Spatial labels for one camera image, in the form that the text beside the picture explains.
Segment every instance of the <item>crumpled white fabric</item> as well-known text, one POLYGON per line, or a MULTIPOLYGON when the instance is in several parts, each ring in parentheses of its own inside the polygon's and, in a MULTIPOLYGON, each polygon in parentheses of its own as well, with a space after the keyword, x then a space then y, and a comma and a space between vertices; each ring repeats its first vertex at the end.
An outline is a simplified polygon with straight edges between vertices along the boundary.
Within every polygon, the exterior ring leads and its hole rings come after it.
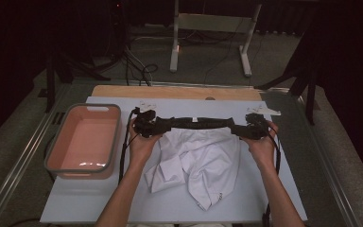
POLYGON ((151 193, 187 182, 198 206, 208 210, 233 191, 240 142, 229 128, 172 129, 159 145, 161 162, 145 174, 151 193))

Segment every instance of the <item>wrist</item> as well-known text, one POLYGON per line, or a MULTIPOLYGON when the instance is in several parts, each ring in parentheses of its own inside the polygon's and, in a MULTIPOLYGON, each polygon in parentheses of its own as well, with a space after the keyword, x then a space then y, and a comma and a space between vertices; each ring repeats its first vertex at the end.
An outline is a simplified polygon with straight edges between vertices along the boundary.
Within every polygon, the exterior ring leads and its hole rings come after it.
POLYGON ((258 168, 261 173, 276 173, 276 168, 273 163, 258 163, 258 168))
POLYGON ((143 169, 144 166, 146 165, 146 162, 147 161, 145 161, 143 159, 139 159, 139 160, 131 159, 130 160, 130 163, 129 163, 129 168, 132 168, 132 169, 143 169))

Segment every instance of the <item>white tabletop surface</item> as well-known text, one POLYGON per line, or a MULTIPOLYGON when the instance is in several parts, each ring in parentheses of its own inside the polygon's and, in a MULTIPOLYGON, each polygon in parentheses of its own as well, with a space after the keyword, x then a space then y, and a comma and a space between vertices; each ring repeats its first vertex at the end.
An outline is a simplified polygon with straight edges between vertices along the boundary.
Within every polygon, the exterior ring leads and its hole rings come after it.
MULTIPOLYGON (((88 103, 116 104, 122 111, 122 130, 118 136, 115 168, 105 180, 64 180, 57 178, 43 210, 41 222, 93 223, 117 186, 120 152, 125 138, 130 111, 141 101, 156 106, 157 115, 168 117, 230 118, 235 124, 246 125, 249 108, 266 106, 264 101, 215 101, 161 98, 128 98, 90 96, 88 103)), ((256 163, 248 146, 241 142, 240 164, 232 194, 212 206, 201 210, 187 191, 186 184, 151 194, 143 175, 137 188, 131 210, 130 223, 188 223, 188 222, 254 222, 261 221, 268 200, 256 163)), ((307 220, 300 195, 285 159, 283 149, 280 178, 303 220, 307 220)), ((126 156, 127 167, 129 156, 126 156)), ((158 164, 160 150, 156 145, 145 171, 158 164)))

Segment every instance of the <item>plastic bin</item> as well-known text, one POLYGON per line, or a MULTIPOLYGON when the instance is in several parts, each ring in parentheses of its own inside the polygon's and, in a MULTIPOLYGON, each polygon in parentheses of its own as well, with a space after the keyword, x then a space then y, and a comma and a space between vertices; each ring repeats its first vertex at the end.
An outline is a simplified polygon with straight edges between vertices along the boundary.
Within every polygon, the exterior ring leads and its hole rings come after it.
POLYGON ((65 179, 106 179, 113 173, 120 108, 77 104, 69 108, 44 165, 65 179))

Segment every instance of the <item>person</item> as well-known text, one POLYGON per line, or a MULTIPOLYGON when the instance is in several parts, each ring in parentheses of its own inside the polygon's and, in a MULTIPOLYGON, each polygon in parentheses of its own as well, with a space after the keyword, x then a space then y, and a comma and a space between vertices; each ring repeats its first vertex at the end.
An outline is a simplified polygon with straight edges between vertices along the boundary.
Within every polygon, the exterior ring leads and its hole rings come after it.
MULTIPOLYGON (((161 135, 154 135, 145 138, 137 134, 132 128, 133 121, 130 122, 129 167, 99 216, 95 224, 97 227, 124 227, 127 225, 132 199, 143 174, 144 166, 155 143, 162 137, 161 135)), ((275 137, 278 127, 273 122, 269 121, 268 123, 269 133, 275 137)), ((275 147, 271 139, 269 137, 260 140, 241 139, 249 145, 249 152, 261 172, 271 207, 273 226, 304 226, 274 167, 275 147)))

